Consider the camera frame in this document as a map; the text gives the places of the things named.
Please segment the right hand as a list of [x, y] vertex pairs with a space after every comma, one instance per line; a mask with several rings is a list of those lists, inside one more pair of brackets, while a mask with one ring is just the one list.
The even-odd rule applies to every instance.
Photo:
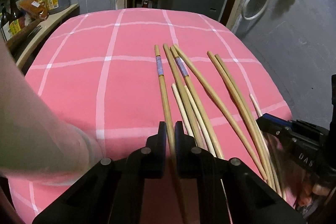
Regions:
[[302, 181], [301, 192], [297, 198], [297, 205], [308, 206], [311, 204], [314, 194], [318, 196], [328, 196], [330, 191], [330, 188], [315, 183], [311, 179], [311, 175], [307, 173]]

